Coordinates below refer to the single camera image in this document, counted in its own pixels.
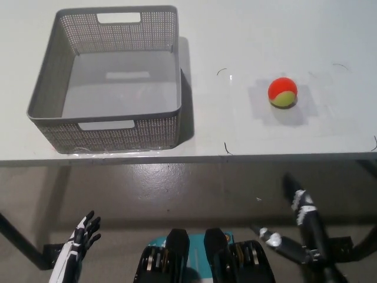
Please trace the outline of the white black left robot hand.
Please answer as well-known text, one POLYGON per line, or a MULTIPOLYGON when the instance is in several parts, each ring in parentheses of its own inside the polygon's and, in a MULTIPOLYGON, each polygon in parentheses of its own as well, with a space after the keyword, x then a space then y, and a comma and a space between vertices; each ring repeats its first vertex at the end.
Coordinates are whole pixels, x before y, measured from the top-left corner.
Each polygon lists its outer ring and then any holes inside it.
POLYGON ((64 243, 55 262, 49 283, 74 283, 80 280, 82 262, 94 242, 101 238, 97 231, 101 218, 93 219, 95 212, 90 211, 76 226, 69 239, 64 243))

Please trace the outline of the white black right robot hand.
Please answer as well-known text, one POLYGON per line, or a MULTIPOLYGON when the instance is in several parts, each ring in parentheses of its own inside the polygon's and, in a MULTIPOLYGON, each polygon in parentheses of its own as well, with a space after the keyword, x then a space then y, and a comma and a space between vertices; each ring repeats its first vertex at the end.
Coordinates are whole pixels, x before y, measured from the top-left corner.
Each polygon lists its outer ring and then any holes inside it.
POLYGON ((282 188, 302 243, 259 225, 252 224, 250 229, 268 248, 298 264, 305 282, 347 282, 336 266, 329 236, 309 192, 289 173, 283 176, 282 188))

